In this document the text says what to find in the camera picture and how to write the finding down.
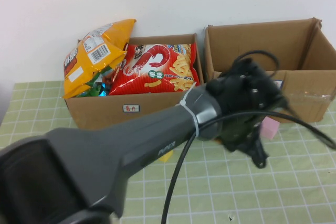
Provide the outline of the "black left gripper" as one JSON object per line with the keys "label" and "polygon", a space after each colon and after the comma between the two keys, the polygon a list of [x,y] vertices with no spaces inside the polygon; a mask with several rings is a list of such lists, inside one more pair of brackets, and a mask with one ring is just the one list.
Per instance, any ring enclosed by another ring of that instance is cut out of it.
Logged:
{"label": "black left gripper", "polygon": [[262,120],[263,117],[260,116],[229,120],[223,123],[223,131],[219,135],[219,140],[227,151],[247,153],[259,169],[266,167],[269,157],[260,138]]}

